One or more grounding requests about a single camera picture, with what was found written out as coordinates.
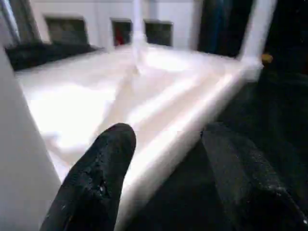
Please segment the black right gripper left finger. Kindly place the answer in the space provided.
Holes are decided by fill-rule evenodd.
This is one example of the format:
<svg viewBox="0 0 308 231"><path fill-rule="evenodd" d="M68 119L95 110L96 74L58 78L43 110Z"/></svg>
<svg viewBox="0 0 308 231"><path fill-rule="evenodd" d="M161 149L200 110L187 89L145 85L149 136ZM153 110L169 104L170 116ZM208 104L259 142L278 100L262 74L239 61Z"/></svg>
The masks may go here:
<svg viewBox="0 0 308 231"><path fill-rule="evenodd" d="M135 147L128 124L102 132L68 172L40 230L112 231Z"/></svg>

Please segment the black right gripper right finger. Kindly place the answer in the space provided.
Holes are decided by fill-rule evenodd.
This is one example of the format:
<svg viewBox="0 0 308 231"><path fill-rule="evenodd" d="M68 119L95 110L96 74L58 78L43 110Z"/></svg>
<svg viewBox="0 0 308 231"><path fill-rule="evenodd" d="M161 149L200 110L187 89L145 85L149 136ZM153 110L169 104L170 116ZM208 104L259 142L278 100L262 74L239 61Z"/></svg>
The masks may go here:
<svg viewBox="0 0 308 231"><path fill-rule="evenodd" d="M238 231L306 231L308 218L264 154L221 123L208 124L202 144L229 221Z"/></svg>

